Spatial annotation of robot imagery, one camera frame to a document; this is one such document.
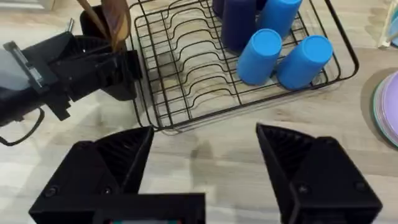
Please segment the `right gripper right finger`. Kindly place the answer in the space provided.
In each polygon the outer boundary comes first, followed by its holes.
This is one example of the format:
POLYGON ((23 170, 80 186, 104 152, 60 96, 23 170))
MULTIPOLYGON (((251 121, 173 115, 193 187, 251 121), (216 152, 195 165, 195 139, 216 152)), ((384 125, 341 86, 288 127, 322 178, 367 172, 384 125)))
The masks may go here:
POLYGON ((331 136, 256 124, 281 223, 372 223, 383 205, 331 136))

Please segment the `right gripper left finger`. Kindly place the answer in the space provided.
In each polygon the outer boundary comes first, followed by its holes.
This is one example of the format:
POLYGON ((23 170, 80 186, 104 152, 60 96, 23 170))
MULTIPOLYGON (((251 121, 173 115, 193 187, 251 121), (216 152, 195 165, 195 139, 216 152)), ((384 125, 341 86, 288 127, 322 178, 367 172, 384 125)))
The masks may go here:
POLYGON ((29 209, 36 223, 92 223, 90 210, 67 208, 89 196, 137 194, 154 138, 151 126, 78 141, 29 209))

